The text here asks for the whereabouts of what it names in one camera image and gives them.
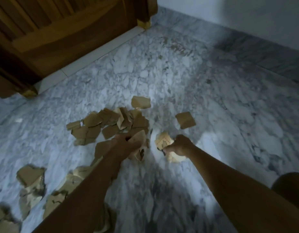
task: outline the wooden door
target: wooden door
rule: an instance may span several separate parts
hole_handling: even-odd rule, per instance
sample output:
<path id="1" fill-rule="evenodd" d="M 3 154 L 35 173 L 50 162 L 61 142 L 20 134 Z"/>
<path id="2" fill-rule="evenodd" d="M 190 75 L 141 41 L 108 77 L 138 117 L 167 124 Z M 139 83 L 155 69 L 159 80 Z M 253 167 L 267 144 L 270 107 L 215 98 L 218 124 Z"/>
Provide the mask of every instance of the wooden door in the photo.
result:
<path id="1" fill-rule="evenodd" d="M 136 23 L 132 0 L 0 0 L 2 45 L 41 77 Z"/>

